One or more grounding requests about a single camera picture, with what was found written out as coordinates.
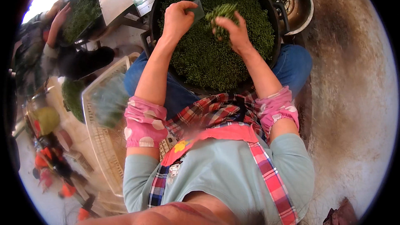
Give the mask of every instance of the blue jeans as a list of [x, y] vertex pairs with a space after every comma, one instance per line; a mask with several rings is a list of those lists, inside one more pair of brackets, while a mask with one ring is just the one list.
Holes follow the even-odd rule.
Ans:
[[[135, 94], [137, 83], [146, 66], [147, 59], [145, 52], [142, 52], [126, 73], [124, 85], [131, 97]], [[283, 86], [289, 86], [294, 98], [306, 83], [312, 66], [311, 56], [305, 48], [298, 45], [282, 44], [277, 63], [272, 71]], [[164, 107], [167, 109], [167, 120], [173, 118], [197, 100], [200, 100], [198, 96], [181, 86], [168, 73], [164, 103]]]

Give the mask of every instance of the pan handle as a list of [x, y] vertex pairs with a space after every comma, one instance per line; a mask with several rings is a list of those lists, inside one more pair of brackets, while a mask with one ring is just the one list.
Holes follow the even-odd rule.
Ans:
[[150, 35], [151, 35], [151, 31], [150, 30], [145, 31], [140, 35], [140, 37], [142, 39], [144, 51], [146, 52], [146, 56], [148, 58], [150, 57], [150, 55], [152, 53], [152, 51], [150, 50], [150, 47], [149, 47], [151, 44], [149, 44], [147, 42], [147, 37], [150, 37]]
[[286, 10], [285, 10], [285, 6], [280, 2], [280, 3], [273, 3], [273, 6], [275, 7], [275, 9], [279, 9], [278, 11], [278, 15], [279, 15], [279, 19], [283, 20], [283, 23], [285, 25], [285, 29], [281, 31], [281, 33], [279, 33], [281, 36], [285, 35], [286, 33], [290, 32], [290, 27], [289, 27], [289, 20], [287, 19], [287, 14], [286, 14]]

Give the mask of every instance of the table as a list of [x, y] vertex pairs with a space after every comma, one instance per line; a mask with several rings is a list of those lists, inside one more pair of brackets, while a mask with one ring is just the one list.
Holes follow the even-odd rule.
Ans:
[[99, 0], [103, 18], [107, 26], [123, 24], [135, 28], [148, 30], [140, 17], [148, 13], [154, 0], [147, 0], [136, 7], [133, 0]]

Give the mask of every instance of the hand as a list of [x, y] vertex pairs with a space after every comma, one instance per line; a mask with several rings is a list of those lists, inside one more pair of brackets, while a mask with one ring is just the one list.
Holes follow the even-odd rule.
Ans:
[[54, 18], [51, 28], [60, 29], [60, 27], [64, 24], [67, 19], [68, 13], [71, 11], [70, 3], [68, 3], [61, 11], [57, 13], [57, 16]]
[[46, 12], [46, 18], [47, 19], [53, 19], [56, 14], [60, 11], [61, 6], [64, 4], [64, 0], [57, 0], [53, 6], [51, 7], [51, 9]]
[[237, 11], [235, 12], [235, 17], [239, 20], [239, 26], [232, 20], [224, 17], [216, 17], [215, 23], [227, 29], [230, 34], [232, 49], [239, 55], [242, 55], [242, 53], [252, 49], [253, 45], [247, 35], [246, 21]]
[[171, 4], [165, 11], [163, 36], [178, 43], [189, 30], [194, 21], [194, 13], [187, 8], [197, 8], [198, 5], [190, 1], [181, 1]]

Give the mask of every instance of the camouflage jacket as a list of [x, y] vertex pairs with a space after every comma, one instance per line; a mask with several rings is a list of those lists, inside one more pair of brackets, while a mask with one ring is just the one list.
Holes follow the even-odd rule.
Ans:
[[22, 44], [14, 57], [14, 71], [19, 95], [32, 96], [50, 76], [57, 76], [57, 49], [43, 40], [43, 32], [50, 28], [51, 20], [45, 12], [21, 25], [17, 40]]

